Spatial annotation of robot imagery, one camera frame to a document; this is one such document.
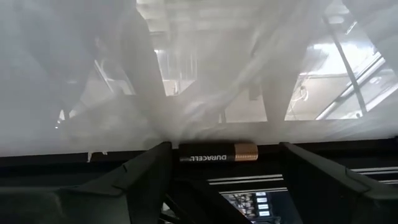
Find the translucent plastic sheet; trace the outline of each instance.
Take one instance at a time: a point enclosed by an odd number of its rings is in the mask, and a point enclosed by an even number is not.
[[[0,156],[397,134],[398,6],[0,2]]]

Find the battery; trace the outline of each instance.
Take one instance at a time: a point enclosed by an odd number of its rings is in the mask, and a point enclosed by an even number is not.
[[[256,161],[257,145],[253,143],[195,143],[178,147],[180,162]]]

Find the battery copper top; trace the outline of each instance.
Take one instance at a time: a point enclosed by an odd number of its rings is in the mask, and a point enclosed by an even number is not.
[[[235,161],[256,161],[259,157],[259,151],[253,143],[235,144]]]

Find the duracell battery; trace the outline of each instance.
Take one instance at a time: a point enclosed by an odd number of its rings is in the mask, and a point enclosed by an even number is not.
[[[257,146],[253,143],[196,143],[178,147],[180,162],[256,161]]]

